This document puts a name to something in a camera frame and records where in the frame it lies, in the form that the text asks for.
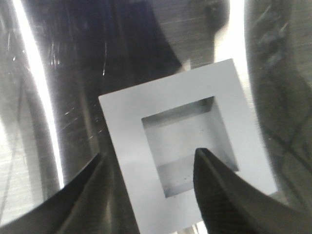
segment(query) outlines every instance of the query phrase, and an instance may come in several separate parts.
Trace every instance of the white square frame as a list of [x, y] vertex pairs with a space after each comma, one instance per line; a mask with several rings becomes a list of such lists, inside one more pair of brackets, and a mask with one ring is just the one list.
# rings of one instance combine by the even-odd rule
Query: white square frame
[[209, 97], [217, 102], [237, 174], [265, 194], [276, 192], [231, 59], [102, 95], [99, 100], [141, 234], [173, 233], [201, 221], [194, 190], [165, 197], [142, 118]]

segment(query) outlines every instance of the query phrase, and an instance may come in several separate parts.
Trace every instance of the square hole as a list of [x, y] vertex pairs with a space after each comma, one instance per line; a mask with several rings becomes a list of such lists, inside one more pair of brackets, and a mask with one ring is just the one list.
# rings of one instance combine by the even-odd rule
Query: square hole
[[193, 189], [196, 148], [208, 148], [237, 170], [214, 97], [145, 117], [142, 123], [166, 197]]

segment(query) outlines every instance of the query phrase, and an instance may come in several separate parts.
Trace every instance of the scratched metal surface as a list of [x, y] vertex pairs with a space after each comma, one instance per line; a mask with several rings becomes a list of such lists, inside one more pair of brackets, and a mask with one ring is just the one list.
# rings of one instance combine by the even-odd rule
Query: scratched metal surface
[[228, 58], [260, 123], [274, 197], [311, 212], [311, 10], [308, 0], [2, 0], [0, 224], [101, 152], [115, 173], [108, 233], [137, 233], [98, 96]]

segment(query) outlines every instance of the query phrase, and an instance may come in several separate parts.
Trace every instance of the curved metal surface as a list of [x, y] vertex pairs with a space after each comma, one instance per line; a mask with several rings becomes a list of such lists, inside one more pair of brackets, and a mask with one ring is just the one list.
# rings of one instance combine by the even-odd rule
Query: curved metal surface
[[108, 213], [136, 233], [98, 96], [227, 58], [259, 119], [280, 184], [273, 196], [311, 212], [311, 6], [1, 1], [0, 224], [47, 200], [101, 152], [114, 171]]

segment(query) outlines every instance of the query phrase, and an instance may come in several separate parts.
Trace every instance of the inner wall of cutout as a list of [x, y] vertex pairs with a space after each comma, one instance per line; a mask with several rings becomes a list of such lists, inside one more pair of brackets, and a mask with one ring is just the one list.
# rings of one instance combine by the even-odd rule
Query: inner wall of cutout
[[208, 148], [237, 170], [214, 97], [145, 117], [142, 123], [166, 197], [193, 189], [196, 148]]

